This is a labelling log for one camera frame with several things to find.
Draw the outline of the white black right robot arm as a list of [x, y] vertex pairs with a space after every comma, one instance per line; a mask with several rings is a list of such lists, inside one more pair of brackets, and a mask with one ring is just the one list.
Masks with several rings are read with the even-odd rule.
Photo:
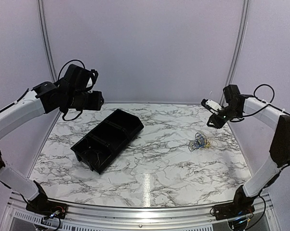
[[225, 105], [222, 106], [210, 99], [203, 99], [201, 104], [211, 116], [207, 126], [220, 129], [227, 122], [242, 122], [253, 117], [270, 128], [270, 139], [267, 157], [253, 176], [239, 186], [231, 202], [213, 207], [212, 214], [217, 220], [243, 216], [254, 211], [253, 203], [263, 190], [270, 187], [285, 168], [290, 167], [290, 113], [272, 104], [275, 94], [270, 100], [261, 99], [254, 92], [243, 94], [237, 85], [224, 87]]

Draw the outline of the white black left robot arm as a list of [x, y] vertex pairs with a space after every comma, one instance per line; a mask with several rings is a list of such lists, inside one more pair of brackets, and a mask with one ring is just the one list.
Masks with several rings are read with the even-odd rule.
[[[40, 116], [59, 111], [66, 116], [70, 109], [79, 114], [84, 111], [99, 111], [104, 103], [102, 92], [94, 91], [99, 73], [76, 65], [75, 60], [64, 65], [65, 73], [55, 82], [44, 81], [0, 110], [0, 145], [8, 138], [20, 135], [24, 142], [29, 133], [25, 128]], [[0, 182], [21, 194], [30, 209], [48, 214], [56, 205], [52, 203], [42, 186], [30, 180], [23, 171], [4, 160], [0, 150]]]

